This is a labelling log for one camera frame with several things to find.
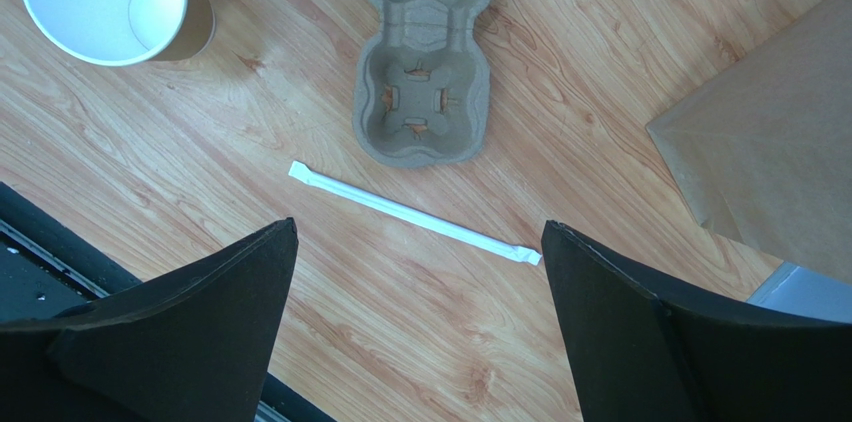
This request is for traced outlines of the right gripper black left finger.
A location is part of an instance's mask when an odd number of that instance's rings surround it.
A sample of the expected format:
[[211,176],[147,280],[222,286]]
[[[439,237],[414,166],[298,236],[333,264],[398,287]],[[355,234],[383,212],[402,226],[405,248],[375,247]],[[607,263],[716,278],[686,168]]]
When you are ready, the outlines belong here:
[[298,251],[293,219],[49,319],[1,326],[5,421],[251,421]]

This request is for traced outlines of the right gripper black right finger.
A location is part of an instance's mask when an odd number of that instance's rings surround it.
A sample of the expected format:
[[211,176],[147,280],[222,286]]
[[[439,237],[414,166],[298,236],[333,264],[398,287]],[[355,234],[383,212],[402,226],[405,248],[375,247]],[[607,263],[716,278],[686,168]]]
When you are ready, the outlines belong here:
[[847,421],[851,327],[705,290],[554,220],[541,245],[587,421]]

